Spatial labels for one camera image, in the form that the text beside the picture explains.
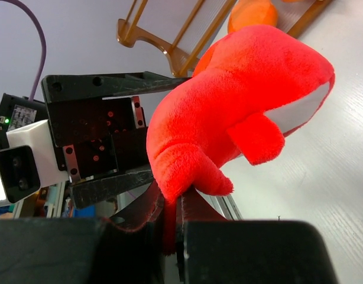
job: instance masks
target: white wall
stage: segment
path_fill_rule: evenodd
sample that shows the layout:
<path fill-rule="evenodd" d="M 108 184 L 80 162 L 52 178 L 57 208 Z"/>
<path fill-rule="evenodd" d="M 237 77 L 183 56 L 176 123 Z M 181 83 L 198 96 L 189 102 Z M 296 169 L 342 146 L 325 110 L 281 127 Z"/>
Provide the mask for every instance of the white wall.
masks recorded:
<path fill-rule="evenodd" d="M 330 97 L 280 157 L 256 167 L 238 158 L 223 172 L 244 218 L 310 222 L 340 283 L 363 284 L 363 0 L 334 0 L 300 39 L 334 65 Z"/>
<path fill-rule="evenodd" d="M 116 41 L 116 22 L 125 18 L 130 0 L 22 0 L 38 18 L 47 40 L 48 74 L 142 72 L 170 76 L 166 57 L 138 42 L 132 49 Z M 37 31 L 19 8 L 0 2 L 0 100 L 4 92 L 28 96 L 40 61 Z M 147 121 L 163 98 L 141 98 Z M 40 88 L 36 99 L 43 100 Z"/>

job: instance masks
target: red plush toy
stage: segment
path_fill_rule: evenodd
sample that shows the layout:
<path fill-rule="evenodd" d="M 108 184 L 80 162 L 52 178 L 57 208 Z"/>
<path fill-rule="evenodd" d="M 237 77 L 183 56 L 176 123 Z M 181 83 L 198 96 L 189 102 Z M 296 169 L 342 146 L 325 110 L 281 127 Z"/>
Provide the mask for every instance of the red plush toy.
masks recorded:
<path fill-rule="evenodd" d="M 174 249 L 177 198 L 190 185 L 230 194 L 233 184 L 219 168 L 240 154 L 252 165 L 276 158 L 334 81 L 324 57 L 269 25 L 245 27 L 210 47 L 148 128 L 148 157 L 166 200 L 165 253 Z"/>

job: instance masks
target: white tabletop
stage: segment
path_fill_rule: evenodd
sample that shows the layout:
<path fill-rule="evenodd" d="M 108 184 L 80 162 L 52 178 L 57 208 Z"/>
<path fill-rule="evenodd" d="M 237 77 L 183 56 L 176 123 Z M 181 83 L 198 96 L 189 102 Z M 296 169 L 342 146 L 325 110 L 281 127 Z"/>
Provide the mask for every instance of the white tabletop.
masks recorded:
<path fill-rule="evenodd" d="M 226 23 L 216 40 L 225 34 Z M 300 39 L 334 65 L 332 94 L 276 160 L 252 167 L 242 157 L 223 171 L 244 218 L 310 222 L 340 283 L 362 284 L 363 0 L 334 0 Z"/>

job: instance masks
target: black metal bracket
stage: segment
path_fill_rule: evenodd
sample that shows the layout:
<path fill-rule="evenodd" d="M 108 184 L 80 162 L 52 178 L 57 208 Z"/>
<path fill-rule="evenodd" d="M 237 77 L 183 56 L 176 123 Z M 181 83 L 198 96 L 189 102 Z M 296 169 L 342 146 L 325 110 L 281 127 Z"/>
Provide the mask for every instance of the black metal bracket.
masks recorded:
<path fill-rule="evenodd" d="M 0 283 L 78 284 L 115 277 L 122 283 L 164 283 L 163 205 L 153 182 L 110 220 L 0 221 Z M 180 199 L 176 241 L 182 244 L 178 259 L 185 284 L 337 284 L 325 244 L 311 225 L 228 221 L 207 206 L 193 188 Z"/>
<path fill-rule="evenodd" d="M 42 80 L 59 169 L 67 169 L 78 182 L 72 185 L 76 208 L 151 182 L 147 126 L 137 96 L 169 91 L 188 79 L 142 72 L 48 75 Z M 146 171 L 135 173 L 144 166 Z M 90 176 L 94 179 L 80 182 Z"/>

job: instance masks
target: purple cable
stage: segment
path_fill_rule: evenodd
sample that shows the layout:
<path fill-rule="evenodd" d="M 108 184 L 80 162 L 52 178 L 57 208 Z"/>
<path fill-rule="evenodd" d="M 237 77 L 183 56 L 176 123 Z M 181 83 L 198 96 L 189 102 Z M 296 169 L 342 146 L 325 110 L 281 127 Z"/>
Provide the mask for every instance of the purple cable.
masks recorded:
<path fill-rule="evenodd" d="M 40 60 L 40 65 L 37 70 L 37 74 L 35 75 L 35 78 L 34 78 L 32 91 L 30 92 L 30 96 L 29 96 L 29 101 L 33 101 L 35 92 L 37 90 L 37 86 L 40 83 L 41 74 L 42 74 L 42 71 L 44 70 L 45 59 L 46 59 L 46 40 L 45 40 L 44 31 L 42 30 L 41 25 L 38 22 L 38 19 L 35 17 L 33 12 L 24 3 L 20 2 L 19 0 L 0 0 L 0 1 L 13 4 L 16 7 L 19 7 L 20 9 L 22 9 L 32 20 L 33 24 L 35 25 L 35 28 L 37 29 L 38 35 L 40 37 L 41 49 L 42 49 L 41 60 Z"/>

